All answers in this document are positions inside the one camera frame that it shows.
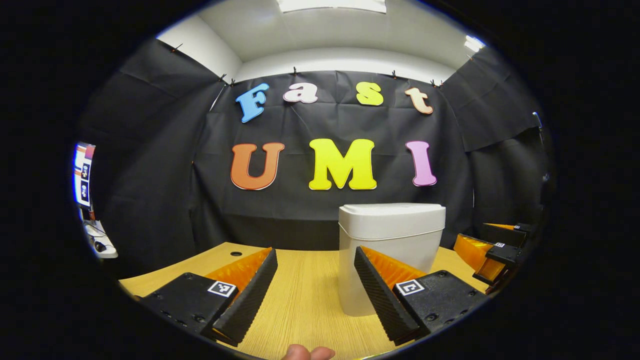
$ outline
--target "white ceiling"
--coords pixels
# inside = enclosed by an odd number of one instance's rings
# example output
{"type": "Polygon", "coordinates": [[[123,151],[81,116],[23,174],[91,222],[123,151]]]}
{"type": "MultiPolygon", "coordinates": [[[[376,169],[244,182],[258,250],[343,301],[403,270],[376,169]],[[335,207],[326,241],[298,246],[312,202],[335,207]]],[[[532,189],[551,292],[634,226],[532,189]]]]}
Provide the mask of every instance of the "white ceiling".
{"type": "Polygon", "coordinates": [[[199,13],[243,62],[293,50],[364,47],[461,67],[464,29],[417,0],[387,0],[387,13],[313,9],[282,13],[276,0],[225,0],[199,13]]]}

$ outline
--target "foam letter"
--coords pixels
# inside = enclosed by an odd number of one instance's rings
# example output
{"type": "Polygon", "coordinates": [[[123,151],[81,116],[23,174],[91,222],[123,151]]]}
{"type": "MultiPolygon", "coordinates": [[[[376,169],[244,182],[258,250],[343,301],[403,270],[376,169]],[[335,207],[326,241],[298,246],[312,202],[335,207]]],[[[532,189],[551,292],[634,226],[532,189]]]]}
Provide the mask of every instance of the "foam letter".
{"type": "Polygon", "coordinates": [[[282,96],[285,101],[302,101],[305,104],[311,104],[312,102],[316,102],[318,100],[318,97],[316,96],[318,87],[311,83],[293,84],[289,87],[289,89],[291,90],[284,93],[284,95],[282,96]]]}
{"type": "Polygon", "coordinates": [[[411,101],[413,101],[413,106],[416,110],[427,115],[433,113],[433,108],[424,103],[424,100],[427,98],[427,94],[420,92],[418,88],[410,88],[404,93],[411,97],[411,101]]]}
{"type": "Polygon", "coordinates": [[[240,106],[242,106],[242,122],[248,122],[264,111],[264,108],[258,107],[258,103],[264,104],[264,102],[267,101],[267,97],[263,91],[266,91],[268,88],[269,85],[262,83],[237,97],[236,102],[239,102],[240,106]]]}
{"type": "Polygon", "coordinates": [[[356,90],[358,91],[356,99],[360,101],[360,104],[378,106],[384,101],[382,94],[379,93],[382,89],[376,83],[363,81],[356,85],[356,90]]]}
{"type": "Polygon", "coordinates": [[[316,170],[314,179],[309,183],[311,190],[329,190],[331,181],[327,179],[327,170],[338,188],[343,188],[353,169],[353,178],[349,187],[354,190],[372,190],[376,188],[371,170],[371,149],[373,141],[353,140],[347,154],[342,154],[331,139],[311,140],[309,146],[316,151],[316,170]]]}
{"type": "Polygon", "coordinates": [[[436,183],[437,179],[431,173],[429,165],[429,155],[427,149],[429,144],[426,142],[408,142],[406,147],[411,150],[413,155],[413,164],[415,165],[415,177],[413,184],[415,186],[428,186],[436,183]]]}
{"type": "Polygon", "coordinates": [[[262,146],[267,153],[264,160],[264,171],[259,177],[249,175],[249,161],[251,153],[257,149],[252,143],[239,143],[231,149],[234,152],[234,160],[231,164],[231,181],[234,185],[244,190],[262,190],[276,179],[278,172],[278,156],[284,149],[284,144],[270,142],[262,146]]]}

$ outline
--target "blue letter f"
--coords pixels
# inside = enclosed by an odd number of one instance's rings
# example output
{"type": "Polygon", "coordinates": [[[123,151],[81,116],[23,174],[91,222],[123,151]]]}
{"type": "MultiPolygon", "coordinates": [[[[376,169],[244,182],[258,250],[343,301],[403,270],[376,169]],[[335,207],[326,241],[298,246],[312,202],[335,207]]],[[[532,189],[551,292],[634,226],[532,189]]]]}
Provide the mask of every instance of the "blue letter f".
{"type": "Polygon", "coordinates": [[[264,95],[263,91],[268,88],[269,85],[262,83],[237,97],[236,102],[240,103],[244,114],[242,116],[242,122],[248,122],[264,111],[264,108],[259,108],[257,104],[264,104],[264,102],[267,101],[267,97],[264,95]]]}

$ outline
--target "table surface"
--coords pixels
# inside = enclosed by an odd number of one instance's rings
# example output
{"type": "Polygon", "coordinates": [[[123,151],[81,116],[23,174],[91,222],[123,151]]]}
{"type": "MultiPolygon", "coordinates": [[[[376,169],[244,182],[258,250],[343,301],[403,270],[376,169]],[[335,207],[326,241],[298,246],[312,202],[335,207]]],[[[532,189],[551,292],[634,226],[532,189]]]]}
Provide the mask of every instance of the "table surface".
{"type": "MultiPolygon", "coordinates": [[[[223,243],[120,283],[132,295],[144,297],[184,272],[207,275],[260,249],[263,248],[223,243]],[[234,251],[242,255],[230,255],[234,251]]],[[[337,291],[338,251],[276,250],[276,254],[278,270],[237,350],[264,359],[281,359],[290,344],[301,344],[309,350],[318,346],[332,348],[336,351],[334,359],[361,359],[399,348],[388,340],[376,315],[352,317],[342,312],[337,291]]],[[[438,249],[431,271],[438,270],[449,271],[479,291],[487,288],[472,277],[473,269],[453,250],[438,249]]]]}

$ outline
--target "white wall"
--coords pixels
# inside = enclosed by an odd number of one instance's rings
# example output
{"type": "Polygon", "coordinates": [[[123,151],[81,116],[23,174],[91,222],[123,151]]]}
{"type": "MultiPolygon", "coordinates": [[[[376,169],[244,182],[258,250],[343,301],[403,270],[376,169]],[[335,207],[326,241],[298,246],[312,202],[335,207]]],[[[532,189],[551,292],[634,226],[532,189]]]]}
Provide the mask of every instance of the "white wall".
{"type": "Polygon", "coordinates": [[[242,61],[198,15],[188,17],[164,30],[156,38],[189,55],[216,75],[226,74],[225,81],[236,77],[242,61]]]}
{"type": "Polygon", "coordinates": [[[314,70],[366,71],[390,74],[436,84],[445,81],[456,69],[441,63],[391,51],[361,49],[357,47],[331,47],[289,51],[282,54],[265,56],[243,63],[236,81],[275,74],[314,70]]]}

